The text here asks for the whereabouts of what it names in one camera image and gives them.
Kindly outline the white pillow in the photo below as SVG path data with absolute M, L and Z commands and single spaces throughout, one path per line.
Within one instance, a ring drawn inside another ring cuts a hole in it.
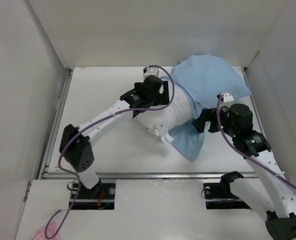
M 169 131 L 178 127 L 193 118 L 193 111 L 188 98 L 177 85 L 175 90 L 169 89 L 169 96 L 173 96 L 172 103 L 163 110 L 146 111 L 136 118 L 144 126 L 146 131 L 169 144 L 174 138 Z

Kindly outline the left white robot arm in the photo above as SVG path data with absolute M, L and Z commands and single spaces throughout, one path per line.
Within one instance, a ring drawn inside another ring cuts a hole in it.
M 93 165 L 94 145 L 121 123 L 147 110 L 164 109 L 169 103 L 169 82 L 149 75 L 97 117 L 79 126 L 69 124 L 64 128 L 59 152 L 78 174 L 82 192 L 87 197 L 97 197 L 101 184 Z

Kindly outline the blue pillowcase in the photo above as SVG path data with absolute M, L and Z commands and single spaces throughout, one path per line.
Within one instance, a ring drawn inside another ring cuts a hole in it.
M 205 135 L 196 131 L 192 120 L 200 116 L 202 109 L 215 108 L 220 93 L 230 93 L 235 100 L 240 100 L 251 92 L 227 62 L 212 55 L 192 55 L 173 67 L 170 75 L 185 93 L 193 111 L 191 120 L 169 131 L 174 138 L 171 144 L 193 162 L 201 151 Z

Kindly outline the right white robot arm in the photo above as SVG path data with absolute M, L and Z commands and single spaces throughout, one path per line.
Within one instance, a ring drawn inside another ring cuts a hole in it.
M 240 172 L 233 171 L 222 175 L 220 182 L 204 184 L 205 198 L 240 199 L 261 217 L 272 239 L 296 239 L 296 187 L 285 178 L 267 139 L 253 129 L 249 107 L 236 103 L 205 108 L 192 125 L 203 133 L 207 122 L 210 133 L 221 132 L 223 137 L 232 138 L 232 149 L 253 168 L 268 195 L 253 188 Z

